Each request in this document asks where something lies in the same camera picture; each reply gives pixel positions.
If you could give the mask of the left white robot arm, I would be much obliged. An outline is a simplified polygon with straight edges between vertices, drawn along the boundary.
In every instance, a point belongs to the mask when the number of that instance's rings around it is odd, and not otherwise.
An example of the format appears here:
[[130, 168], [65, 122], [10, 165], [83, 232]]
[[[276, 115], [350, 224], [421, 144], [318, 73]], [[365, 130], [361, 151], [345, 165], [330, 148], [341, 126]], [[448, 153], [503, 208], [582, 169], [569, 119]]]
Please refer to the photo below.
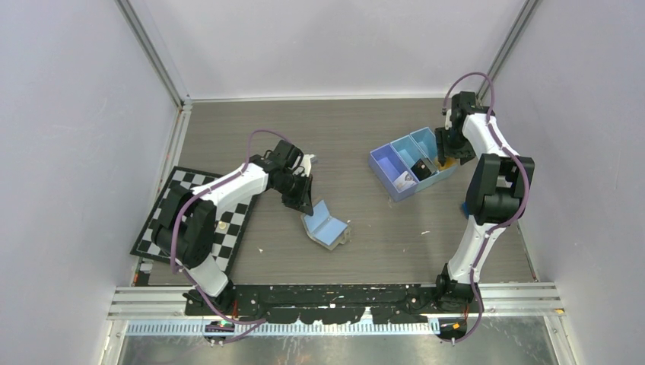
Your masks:
[[280, 140], [263, 155], [249, 156], [235, 171], [203, 186], [174, 186], [152, 224], [151, 241], [184, 268], [205, 293], [204, 304], [216, 315], [233, 305], [231, 282], [212, 255], [216, 226], [225, 212], [270, 189], [279, 192], [287, 208], [313, 215], [311, 185], [316, 156]]

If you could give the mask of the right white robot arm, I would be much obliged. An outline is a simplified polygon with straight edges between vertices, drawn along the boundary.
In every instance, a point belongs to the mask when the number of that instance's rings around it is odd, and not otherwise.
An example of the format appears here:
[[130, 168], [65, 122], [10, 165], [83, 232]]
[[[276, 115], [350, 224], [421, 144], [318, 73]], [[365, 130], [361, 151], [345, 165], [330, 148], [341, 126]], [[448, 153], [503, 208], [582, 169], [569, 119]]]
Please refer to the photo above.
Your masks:
[[455, 94], [442, 113], [446, 123], [434, 131], [439, 165], [477, 162], [465, 196], [467, 227], [434, 291], [437, 307], [449, 313], [473, 301], [492, 246], [525, 211], [535, 162], [509, 146], [492, 109], [479, 105], [475, 93]]

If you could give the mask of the grey blue card holder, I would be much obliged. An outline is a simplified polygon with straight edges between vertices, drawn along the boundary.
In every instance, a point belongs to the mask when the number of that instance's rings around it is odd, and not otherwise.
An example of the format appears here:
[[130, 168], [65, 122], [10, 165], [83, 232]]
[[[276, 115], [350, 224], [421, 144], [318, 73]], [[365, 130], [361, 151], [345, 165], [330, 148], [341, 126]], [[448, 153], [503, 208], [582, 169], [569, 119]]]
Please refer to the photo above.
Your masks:
[[313, 203], [313, 215], [302, 214], [306, 235], [329, 251], [350, 241], [351, 227], [346, 221], [333, 217], [323, 199]]

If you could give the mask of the orange VIP card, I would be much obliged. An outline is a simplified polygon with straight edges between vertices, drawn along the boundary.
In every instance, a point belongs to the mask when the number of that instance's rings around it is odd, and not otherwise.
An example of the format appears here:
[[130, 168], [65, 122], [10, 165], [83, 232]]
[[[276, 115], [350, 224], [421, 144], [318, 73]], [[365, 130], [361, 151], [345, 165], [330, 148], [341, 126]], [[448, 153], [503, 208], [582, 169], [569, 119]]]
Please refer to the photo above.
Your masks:
[[447, 170], [449, 168], [452, 168], [454, 165], [458, 164], [459, 161], [453, 157], [447, 157], [446, 160], [441, 163], [440, 161], [437, 160], [437, 168], [440, 171]]

